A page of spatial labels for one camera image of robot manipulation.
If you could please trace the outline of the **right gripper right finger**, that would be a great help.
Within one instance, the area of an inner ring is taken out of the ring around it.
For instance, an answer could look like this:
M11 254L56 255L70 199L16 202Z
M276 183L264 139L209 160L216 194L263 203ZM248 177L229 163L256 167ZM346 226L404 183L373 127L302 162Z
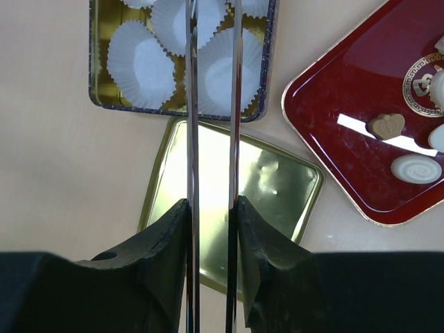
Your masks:
M252 332L442 332L441 252L312 253L239 198Z

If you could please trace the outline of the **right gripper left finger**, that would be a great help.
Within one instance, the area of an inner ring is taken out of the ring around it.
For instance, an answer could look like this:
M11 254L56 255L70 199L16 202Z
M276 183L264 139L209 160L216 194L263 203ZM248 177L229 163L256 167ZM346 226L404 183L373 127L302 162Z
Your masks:
M177 332L189 205L90 260L1 254L2 332Z

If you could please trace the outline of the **metal tongs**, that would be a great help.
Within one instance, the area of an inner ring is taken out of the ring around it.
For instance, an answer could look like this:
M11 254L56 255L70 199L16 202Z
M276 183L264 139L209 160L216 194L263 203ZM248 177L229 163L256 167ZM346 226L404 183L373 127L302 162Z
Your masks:
M187 93L187 201L189 236L187 241L187 332L200 331L200 215L198 164L198 2L185 2L185 82ZM230 117L230 168L228 210L228 267L225 308L226 332L237 331L237 271L239 202L239 138L241 117L241 82L243 64L243 26L241 2L235 3L232 102Z

